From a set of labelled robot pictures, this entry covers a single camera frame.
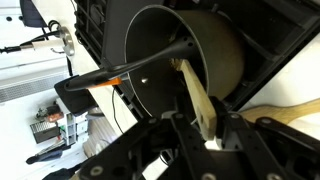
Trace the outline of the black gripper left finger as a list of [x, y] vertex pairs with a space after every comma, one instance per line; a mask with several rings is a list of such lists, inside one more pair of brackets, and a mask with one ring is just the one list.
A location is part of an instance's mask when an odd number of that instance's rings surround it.
[[209, 151], [181, 114], [142, 120], [87, 161], [80, 180], [140, 180], [163, 151], [174, 157], [161, 180], [201, 180], [213, 172]]

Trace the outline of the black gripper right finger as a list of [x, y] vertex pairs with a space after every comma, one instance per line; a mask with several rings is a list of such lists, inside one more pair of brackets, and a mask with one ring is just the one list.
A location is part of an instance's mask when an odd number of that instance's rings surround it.
[[211, 99], [217, 113], [212, 154], [217, 180], [320, 180], [319, 141], [269, 117], [255, 122]]

